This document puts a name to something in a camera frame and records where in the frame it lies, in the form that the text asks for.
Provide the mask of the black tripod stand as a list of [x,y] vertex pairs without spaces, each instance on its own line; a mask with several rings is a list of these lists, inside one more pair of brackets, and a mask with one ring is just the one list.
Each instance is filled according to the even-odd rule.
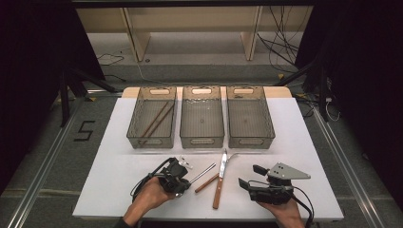
[[90,81],[92,84],[103,88],[110,93],[122,92],[121,89],[108,85],[101,79],[81,70],[77,66],[67,64],[59,77],[60,98],[62,104],[62,127],[67,124],[67,121],[70,118],[68,90],[70,89],[76,97],[84,98],[87,95],[88,90],[85,88],[83,81]]

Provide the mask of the person's right hand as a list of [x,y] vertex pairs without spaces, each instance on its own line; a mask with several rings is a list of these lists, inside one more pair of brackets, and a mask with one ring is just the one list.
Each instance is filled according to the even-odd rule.
[[281,228],[305,228],[297,203],[293,199],[281,205],[265,202],[259,202],[259,205],[275,216]]

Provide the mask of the smoky clear plastic bin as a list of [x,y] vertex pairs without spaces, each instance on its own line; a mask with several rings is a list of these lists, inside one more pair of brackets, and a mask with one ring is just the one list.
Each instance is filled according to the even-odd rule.
[[262,86],[226,88],[230,148],[268,149],[276,133]]
[[[142,134],[163,105],[175,105],[150,138]],[[135,149],[172,148],[176,122],[177,88],[174,86],[141,87],[134,106],[126,137]]]
[[219,86],[182,89],[180,137],[183,148],[222,148],[224,122]]

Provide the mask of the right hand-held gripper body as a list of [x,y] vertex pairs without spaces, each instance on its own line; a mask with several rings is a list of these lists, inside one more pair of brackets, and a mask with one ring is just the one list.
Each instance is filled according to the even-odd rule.
[[278,162],[271,169],[268,169],[266,176],[267,183],[261,186],[251,186],[250,199],[270,204],[285,204],[294,195],[292,180],[308,180],[311,176],[285,163]]

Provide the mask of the brown wooden chopstick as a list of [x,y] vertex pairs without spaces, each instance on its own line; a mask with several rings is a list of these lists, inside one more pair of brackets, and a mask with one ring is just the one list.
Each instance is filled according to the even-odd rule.
[[150,130],[145,132],[145,134],[144,134],[145,137],[150,138],[153,135],[153,133],[157,130],[157,128],[160,126],[160,124],[168,116],[168,114],[171,112],[171,110],[174,108],[174,106],[175,106],[174,104],[171,105],[160,119],[157,118],[152,123],[152,125],[150,126],[151,127]]
[[144,134],[145,134],[145,132],[146,131],[149,131],[150,130],[150,126],[152,125],[152,123],[158,118],[158,119],[160,119],[162,116],[163,116],[163,114],[167,111],[167,106],[168,106],[168,102],[166,102],[164,105],[163,105],[163,107],[158,111],[158,113],[157,113],[157,115],[152,119],[152,121],[150,122],[150,124],[147,126],[147,128],[144,130],[144,132],[143,132],[143,134],[142,134],[142,138],[146,138],[145,136],[144,136]]

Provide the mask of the black metal stand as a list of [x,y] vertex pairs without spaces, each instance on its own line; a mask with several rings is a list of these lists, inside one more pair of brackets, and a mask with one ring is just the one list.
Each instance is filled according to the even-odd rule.
[[306,75],[303,83],[303,90],[305,92],[312,92],[314,88],[318,89],[318,108],[319,114],[325,122],[329,121],[327,114],[327,77],[323,64],[320,61],[313,61],[307,66],[299,69],[297,72],[292,73],[285,79],[281,79],[275,86],[286,86],[297,78]]

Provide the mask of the aluminium floor rail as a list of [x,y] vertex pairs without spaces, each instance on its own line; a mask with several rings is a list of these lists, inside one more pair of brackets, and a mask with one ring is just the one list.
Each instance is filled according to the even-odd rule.
[[348,161],[347,156],[344,153],[342,146],[340,145],[333,129],[328,123],[326,123],[317,108],[314,108],[315,119],[321,129],[327,143],[330,145],[332,154],[334,155],[341,172],[348,183],[350,190],[352,191],[355,200],[369,224],[370,228],[386,228],[386,223],[378,213],[374,202],[371,200],[364,185],[361,183],[353,165]]
[[84,98],[70,99],[70,117],[61,126],[62,105],[55,103],[48,112],[28,154],[23,158],[10,183],[0,195],[0,228],[22,228],[62,150]]

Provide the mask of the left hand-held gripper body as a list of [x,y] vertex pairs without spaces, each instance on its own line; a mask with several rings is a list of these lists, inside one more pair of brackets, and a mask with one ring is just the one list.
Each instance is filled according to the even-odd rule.
[[167,161],[168,165],[162,169],[159,177],[160,185],[162,187],[187,187],[181,183],[181,179],[184,179],[188,169],[192,169],[192,166],[184,158],[178,160],[172,157]]

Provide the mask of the wooden-handled metal knife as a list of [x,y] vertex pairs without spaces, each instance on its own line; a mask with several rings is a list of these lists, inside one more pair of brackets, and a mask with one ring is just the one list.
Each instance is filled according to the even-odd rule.
[[220,166],[220,172],[219,172],[219,178],[216,186],[216,191],[215,191],[215,196],[213,199],[213,204],[212,208],[213,209],[218,209],[220,205],[220,198],[221,198],[221,189],[222,189],[222,181],[223,181],[223,176],[225,173],[225,168],[227,164],[227,150],[224,149],[221,157],[221,166]]

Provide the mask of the person's left hand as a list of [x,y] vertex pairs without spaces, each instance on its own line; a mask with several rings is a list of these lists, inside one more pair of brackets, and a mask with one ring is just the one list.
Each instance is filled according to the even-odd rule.
[[175,195],[165,192],[160,185],[159,179],[154,177],[144,185],[136,199],[130,205],[130,214],[142,217],[149,210],[155,209],[174,198]]

